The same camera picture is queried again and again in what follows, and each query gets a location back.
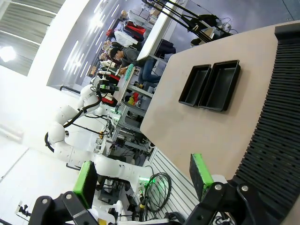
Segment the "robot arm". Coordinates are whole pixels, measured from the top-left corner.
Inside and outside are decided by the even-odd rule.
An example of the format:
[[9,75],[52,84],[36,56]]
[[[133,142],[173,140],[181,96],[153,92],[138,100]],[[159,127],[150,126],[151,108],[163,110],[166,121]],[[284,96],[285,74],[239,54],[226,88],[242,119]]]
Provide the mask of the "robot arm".
[[65,142],[65,128],[76,119],[98,109],[100,106],[101,100],[91,88],[92,85],[87,85],[82,89],[79,112],[68,105],[61,107],[56,114],[48,132],[49,142],[54,147],[54,155],[58,159],[78,167],[81,167],[85,161],[91,160],[95,164],[97,174],[128,180],[135,192],[144,192],[144,185],[147,184],[145,179],[149,179],[152,175],[152,170],[149,167],[139,167],[110,159],[94,152],[77,149]]

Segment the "screw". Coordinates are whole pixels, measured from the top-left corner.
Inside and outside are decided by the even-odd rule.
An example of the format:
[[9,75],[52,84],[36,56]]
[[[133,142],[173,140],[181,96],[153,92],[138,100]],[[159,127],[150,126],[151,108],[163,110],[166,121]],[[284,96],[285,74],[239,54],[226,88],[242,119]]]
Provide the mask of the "screw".
[[220,184],[217,184],[217,185],[215,186],[215,189],[219,191],[219,190],[222,189],[222,186],[221,186]]
[[246,186],[246,185],[244,185],[244,186],[242,186],[242,191],[248,191],[248,186]]

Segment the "blue jeans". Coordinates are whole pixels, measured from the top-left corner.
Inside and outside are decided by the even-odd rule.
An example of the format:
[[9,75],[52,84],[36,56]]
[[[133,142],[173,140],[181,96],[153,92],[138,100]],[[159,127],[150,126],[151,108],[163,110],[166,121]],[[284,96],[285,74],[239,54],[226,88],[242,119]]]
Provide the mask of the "blue jeans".
[[154,58],[150,58],[146,61],[144,67],[141,68],[139,74],[139,83],[144,83],[145,81],[150,83],[158,83],[160,80],[160,76],[152,75],[152,69],[154,67],[155,60]]

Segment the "teal object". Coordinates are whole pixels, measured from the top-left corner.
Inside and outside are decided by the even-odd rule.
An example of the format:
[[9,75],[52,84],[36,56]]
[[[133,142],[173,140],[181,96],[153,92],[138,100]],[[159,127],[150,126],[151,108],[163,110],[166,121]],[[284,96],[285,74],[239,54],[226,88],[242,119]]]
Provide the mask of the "teal object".
[[130,74],[131,74],[131,71],[132,71],[132,69],[133,69],[133,64],[130,64],[129,66],[128,66],[128,69],[127,69],[127,71],[126,71],[126,73],[125,73],[125,81],[127,81],[128,79],[129,79],[129,76],[130,76]]

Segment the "black tray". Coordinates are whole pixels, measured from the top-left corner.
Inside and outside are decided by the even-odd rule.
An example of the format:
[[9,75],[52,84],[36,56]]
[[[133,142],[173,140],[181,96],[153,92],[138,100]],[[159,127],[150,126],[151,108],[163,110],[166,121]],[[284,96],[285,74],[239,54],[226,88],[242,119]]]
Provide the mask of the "black tray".
[[198,106],[208,80],[210,64],[194,66],[183,88],[179,102],[189,106]]
[[240,73],[239,60],[215,63],[212,67],[199,107],[227,110]]

